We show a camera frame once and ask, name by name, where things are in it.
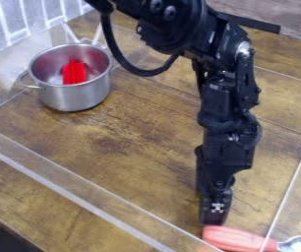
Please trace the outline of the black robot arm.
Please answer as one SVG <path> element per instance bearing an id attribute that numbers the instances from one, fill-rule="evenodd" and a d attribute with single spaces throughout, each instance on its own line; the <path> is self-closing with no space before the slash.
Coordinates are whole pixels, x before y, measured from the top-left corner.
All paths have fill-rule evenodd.
<path id="1" fill-rule="evenodd" d="M 199 221 L 220 225 L 231 208 L 235 173 L 252 166 L 263 134 L 251 113 L 262 90 L 255 81 L 255 51 L 248 35 L 205 0 L 84 1 L 100 12 L 112 56 L 129 73 L 156 76 L 179 57 L 191 60 L 200 97 L 196 121 L 203 127 L 203 143 L 193 150 Z M 137 21 L 140 39 L 169 56 L 161 67 L 143 70 L 122 56 L 112 33 L 114 11 Z"/>

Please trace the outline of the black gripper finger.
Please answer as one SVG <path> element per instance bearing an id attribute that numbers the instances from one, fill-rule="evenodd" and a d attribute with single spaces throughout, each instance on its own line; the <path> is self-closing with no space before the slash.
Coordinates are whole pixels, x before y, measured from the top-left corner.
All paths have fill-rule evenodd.
<path id="1" fill-rule="evenodd" d="M 195 191 L 203 193 L 203 152 L 201 146 L 193 149 L 195 153 Z"/>
<path id="2" fill-rule="evenodd" d="M 204 225 L 221 225 L 231 209 L 232 190 L 217 193 L 201 193 L 199 203 L 199 221 Z"/>

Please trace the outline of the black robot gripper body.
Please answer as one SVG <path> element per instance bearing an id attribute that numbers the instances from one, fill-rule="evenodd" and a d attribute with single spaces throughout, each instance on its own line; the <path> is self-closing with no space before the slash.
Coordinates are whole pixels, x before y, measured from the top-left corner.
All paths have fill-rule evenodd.
<path id="1" fill-rule="evenodd" d="M 219 133 L 203 131 L 203 193 L 227 190 L 235 183 L 233 174 L 250 169 L 260 130 Z"/>

